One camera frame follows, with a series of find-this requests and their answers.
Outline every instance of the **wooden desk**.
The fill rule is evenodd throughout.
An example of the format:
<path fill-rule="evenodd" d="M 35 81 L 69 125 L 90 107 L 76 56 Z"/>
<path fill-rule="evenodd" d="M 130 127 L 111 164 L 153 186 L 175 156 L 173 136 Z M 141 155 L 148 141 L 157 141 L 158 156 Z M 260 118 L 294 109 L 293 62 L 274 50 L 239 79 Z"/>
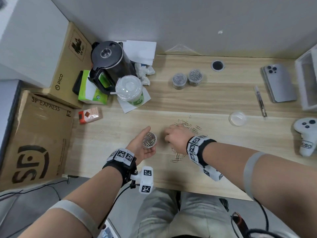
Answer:
<path fill-rule="evenodd" d="M 225 69 L 215 72 L 210 68 L 213 60 L 222 60 Z M 240 145 L 271 153 L 302 164 L 317 166 L 317 156 L 303 158 L 299 155 L 300 134 L 292 128 L 297 118 L 316 117 L 314 113 L 302 112 L 299 100 L 273 104 L 268 97 L 260 75 L 260 67 L 273 63 L 284 64 L 296 76 L 293 59 L 232 58 L 209 56 L 158 55 L 153 67 L 155 75 L 149 77 L 148 90 L 151 100 L 143 106 L 124 114 L 115 97 L 110 97 L 105 106 L 100 106 L 103 119 L 79 125 L 74 120 L 72 142 L 66 162 L 65 173 L 92 177 L 105 164 L 110 153 L 125 147 L 147 125 L 158 136 L 157 153 L 141 165 L 154 169 L 154 186 L 216 196 L 250 200 L 249 197 L 227 179 L 214 182 L 199 172 L 199 167 L 188 157 L 179 163 L 164 142 L 162 131 L 177 119 L 187 119 L 199 125 L 203 131 L 218 142 Z M 172 87 L 175 73 L 188 74 L 198 68 L 204 74 L 200 86 L 187 86 L 183 90 Z M 253 91 L 258 85 L 264 100 L 268 120 L 264 121 Z M 234 127 L 229 114 L 241 110 L 248 116 L 243 127 Z"/>

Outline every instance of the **white box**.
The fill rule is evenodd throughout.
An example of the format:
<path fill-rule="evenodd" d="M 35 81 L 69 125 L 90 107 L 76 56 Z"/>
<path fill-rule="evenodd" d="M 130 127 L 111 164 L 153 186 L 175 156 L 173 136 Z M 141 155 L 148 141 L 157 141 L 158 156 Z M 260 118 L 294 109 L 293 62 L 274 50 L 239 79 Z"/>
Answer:
<path fill-rule="evenodd" d="M 295 61 L 303 110 L 317 111 L 317 45 Z"/>
<path fill-rule="evenodd" d="M 0 10 L 0 79 L 51 85 L 68 20 L 51 0 L 4 0 Z"/>

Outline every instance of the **khaki pants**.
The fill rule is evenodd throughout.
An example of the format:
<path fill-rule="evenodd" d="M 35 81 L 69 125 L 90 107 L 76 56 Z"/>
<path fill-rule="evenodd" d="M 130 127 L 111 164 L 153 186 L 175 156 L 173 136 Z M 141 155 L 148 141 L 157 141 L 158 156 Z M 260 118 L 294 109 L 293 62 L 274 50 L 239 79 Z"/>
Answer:
<path fill-rule="evenodd" d="M 171 238 L 192 235 L 235 238 L 230 215 L 216 196 L 181 192 L 177 209 L 176 191 L 154 188 L 143 201 L 130 238 Z"/>

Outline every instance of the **person's right hand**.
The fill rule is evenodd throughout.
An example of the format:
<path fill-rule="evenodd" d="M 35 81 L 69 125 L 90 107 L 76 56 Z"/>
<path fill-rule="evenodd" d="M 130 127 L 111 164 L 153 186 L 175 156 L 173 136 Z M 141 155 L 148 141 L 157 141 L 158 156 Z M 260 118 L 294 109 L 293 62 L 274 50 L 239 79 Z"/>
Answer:
<path fill-rule="evenodd" d="M 195 135 L 182 124 L 170 125 L 164 130 L 165 141 L 175 150 L 175 152 L 186 155 L 186 145 L 188 140 Z"/>

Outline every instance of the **person's left hand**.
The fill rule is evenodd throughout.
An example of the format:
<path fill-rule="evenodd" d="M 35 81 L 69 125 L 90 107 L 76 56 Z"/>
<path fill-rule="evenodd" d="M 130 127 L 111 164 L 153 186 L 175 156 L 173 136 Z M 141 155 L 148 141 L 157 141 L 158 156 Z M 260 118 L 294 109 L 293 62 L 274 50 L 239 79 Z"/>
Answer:
<path fill-rule="evenodd" d="M 137 158 L 137 165 L 139 165 L 142 162 L 142 160 L 150 158 L 156 153 L 155 146 L 152 148 L 145 148 L 143 146 L 143 138 L 150 130 L 151 127 L 147 126 L 133 140 L 131 140 L 131 142 L 126 147 L 126 149 L 134 153 L 134 156 Z"/>

